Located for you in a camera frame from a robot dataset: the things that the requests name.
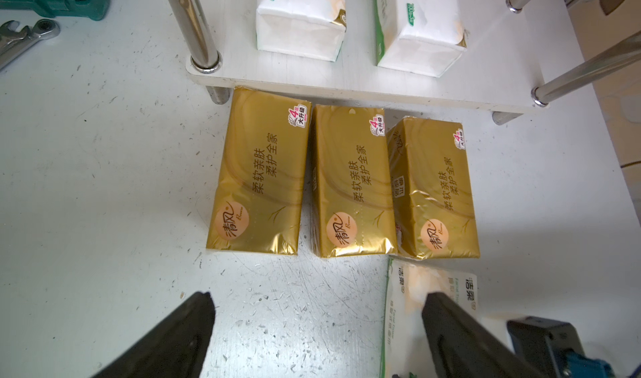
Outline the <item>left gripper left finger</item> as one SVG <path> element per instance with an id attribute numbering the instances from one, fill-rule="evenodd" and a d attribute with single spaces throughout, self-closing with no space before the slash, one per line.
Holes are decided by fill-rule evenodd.
<path id="1" fill-rule="evenodd" d="M 211 294 L 196 292 L 95 376 L 198 377 L 214 324 Z"/>

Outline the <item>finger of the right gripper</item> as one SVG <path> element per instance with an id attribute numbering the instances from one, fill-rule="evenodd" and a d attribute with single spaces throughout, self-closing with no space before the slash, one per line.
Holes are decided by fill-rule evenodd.
<path id="1" fill-rule="evenodd" d="M 568 377 L 569 354 L 584 356 L 574 326 L 568 322 L 527 316 L 507 322 L 517 357 L 548 377 Z"/>

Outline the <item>white tissue pack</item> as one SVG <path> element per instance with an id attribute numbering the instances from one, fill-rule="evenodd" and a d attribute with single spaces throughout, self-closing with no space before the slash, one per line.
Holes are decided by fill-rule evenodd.
<path id="1" fill-rule="evenodd" d="M 257 49 L 337 60 L 347 32 L 346 0 L 257 0 Z"/>
<path id="2" fill-rule="evenodd" d="M 435 377 L 422 321 L 427 296 L 443 292 L 475 316 L 477 276 L 399 258 L 388 263 L 381 377 Z"/>
<path id="3" fill-rule="evenodd" d="M 467 51 L 458 0 L 376 0 L 377 66 L 441 77 Z"/>

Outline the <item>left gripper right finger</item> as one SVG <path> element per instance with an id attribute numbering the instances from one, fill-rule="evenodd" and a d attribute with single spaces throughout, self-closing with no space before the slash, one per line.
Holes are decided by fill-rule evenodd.
<path id="1" fill-rule="evenodd" d="M 448 295 L 427 295 L 422 321 L 439 377 L 541 377 Z"/>

